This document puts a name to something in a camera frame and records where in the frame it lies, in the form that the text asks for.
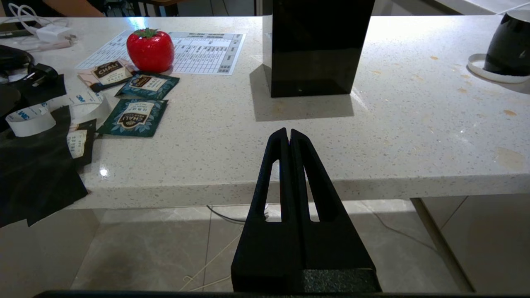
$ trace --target black box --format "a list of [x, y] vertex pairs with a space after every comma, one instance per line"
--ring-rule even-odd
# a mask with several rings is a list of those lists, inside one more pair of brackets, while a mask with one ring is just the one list
[[263, 0], [271, 97], [349, 94], [375, 0]]

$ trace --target double-sided tape roll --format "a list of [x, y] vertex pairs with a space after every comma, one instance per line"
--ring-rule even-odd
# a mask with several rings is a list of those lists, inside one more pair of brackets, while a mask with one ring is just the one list
[[72, 124], [83, 123], [96, 119], [99, 127], [110, 114], [110, 105], [102, 93], [84, 93], [64, 95], [47, 102], [13, 112], [5, 118], [17, 137], [36, 135], [55, 125], [51, 112], [64, 106], [70, 107]]
[[530, 79], [530, 76], [500, 75], [486, 71], [484, 62], [486, 54], [473, 54], [467, 59], [467, 67], [476, 75], [487, 78], [490, 81], [507, 84], [520, 84]]

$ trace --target printed chart sheet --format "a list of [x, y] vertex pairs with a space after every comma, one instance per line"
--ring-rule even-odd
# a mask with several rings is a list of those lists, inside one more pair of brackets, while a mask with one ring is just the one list
[[[117, 59], [130, 61], [126, 41], [133, 31], [124, 31], [94, 52], [77, 69], [92, 68]], [[245, 34], [168, 32], [175, 45], [173, 72], [232, 75]]]

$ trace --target white quartz countertop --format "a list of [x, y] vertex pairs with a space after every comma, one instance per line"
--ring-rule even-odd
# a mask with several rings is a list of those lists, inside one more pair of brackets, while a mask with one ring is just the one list
[[[74, 47], [34, 53], [69, 92], [87, 90], [74, 67], [125, 29], [247, 34], [232, 76], [176, 75], [153, 138], [98, 138], [81, 174], [91, 193], [70, 208], [249, 203], [282, 127], [311, 138], [343, 200], [530, 192], [530, 86], [465, 66], [500, 19], [373, 17], [350, 95], [283, 99], [267, 94], [260, 17], [70, 19]], [[105, 91], [113, 103], [117, 88]], [[277, 201], [277, 168], [272, 179]]]
[[464, 15], [498, 14], [514, 7], [528, 4], [529, 0], [436, 0]]

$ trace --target black mug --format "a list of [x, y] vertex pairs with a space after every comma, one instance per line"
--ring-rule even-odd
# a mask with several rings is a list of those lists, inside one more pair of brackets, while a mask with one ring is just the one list
[[512, 10], [502, 18], [484, 70], [500, 75], [530, 75], [530, 10]]

